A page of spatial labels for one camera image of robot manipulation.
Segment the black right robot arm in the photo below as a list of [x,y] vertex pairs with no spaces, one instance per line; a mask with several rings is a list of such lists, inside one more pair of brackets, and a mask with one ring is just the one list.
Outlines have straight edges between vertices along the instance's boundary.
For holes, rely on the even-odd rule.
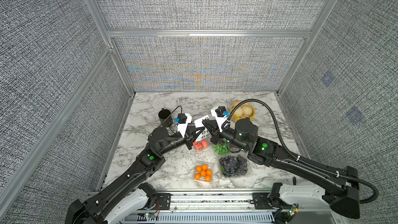
[[224,140],[247,153],[259,165],[293,173],[325,190],[322,200],[331,210],[351,219],[360,218],[358,170],[330,167],[289,151],[282,145],[258,136],[258,127],[250,120],[239,120],[234,128],[222,130],[214,120],[204,120],[215,141]]

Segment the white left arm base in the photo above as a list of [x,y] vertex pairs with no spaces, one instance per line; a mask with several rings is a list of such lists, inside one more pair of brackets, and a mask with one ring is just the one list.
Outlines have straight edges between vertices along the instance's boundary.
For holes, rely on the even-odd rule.
[[143,183],[139,187],[122,199],[106,216],[108,224],[118,224],[123,218],[134,211],[145,209],[149,210],[155,206],[158,192],[149,183]]

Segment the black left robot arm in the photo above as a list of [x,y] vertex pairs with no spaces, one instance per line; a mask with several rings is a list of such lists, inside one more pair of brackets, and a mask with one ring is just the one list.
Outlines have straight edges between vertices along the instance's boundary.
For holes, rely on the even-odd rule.
[[117,224],[132,211],[156,205],[157,191],[146,182],[164,163],[164,154],[182,145],[192,149],[204,127],[184,125],[182,133],[170,135],[157,127],[132,165],[110,185],[85,202],[74,201],[68,208],[67,224]]

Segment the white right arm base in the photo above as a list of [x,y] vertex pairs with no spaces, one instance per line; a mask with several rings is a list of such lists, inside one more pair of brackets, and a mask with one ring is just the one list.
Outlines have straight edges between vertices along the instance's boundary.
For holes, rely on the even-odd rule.
[[323,212],[330,211],[329,204],[322,196],[324,191],[316,186],[297,186],[274,183],[267,196],[270,206],[277,209],[276,217],[286,214],[294,217],[299,211]]

